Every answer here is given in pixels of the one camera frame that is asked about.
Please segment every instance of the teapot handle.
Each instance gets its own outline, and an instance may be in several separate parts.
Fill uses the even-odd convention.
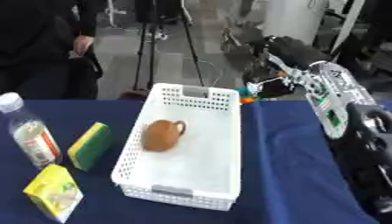
[[[186,123],[183,121],[175,122],[176,126],[182,125],[182,130],[179,132],[179,135],[182,136],[186,133]]]

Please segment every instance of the brown teapot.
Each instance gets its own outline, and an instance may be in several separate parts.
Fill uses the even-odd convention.
[[[155,121],[143,133],[143,147],[147,151],[168,151],[177,144],[185,132],[184,122]]]

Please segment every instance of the blue tablecloth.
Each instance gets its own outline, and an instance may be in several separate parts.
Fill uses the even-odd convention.
[[[140,101],[28,101],[63,151],[94,122],[115,145],[89,173],[64,166],[85,194],[67,223],[375,223],[354,201],[306,102],[242,106],[242,190],[230,212],[171,206],[123,196],[110,173],[142,107]],[[0,118],[0,223],[53,223],[22,193],[37,170]]]

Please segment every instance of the water bottle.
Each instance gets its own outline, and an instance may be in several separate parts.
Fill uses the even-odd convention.
[[[9,121],[9,132],[39,169],[61,162],[59,146],[41,119],[30,113],[17,93],[0,95],[0,111]]]

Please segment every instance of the yellow juice box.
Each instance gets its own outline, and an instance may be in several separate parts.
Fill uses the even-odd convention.
[[[49,164],[24,189],[50,219],[65,223],[83,194],[65,167]]]

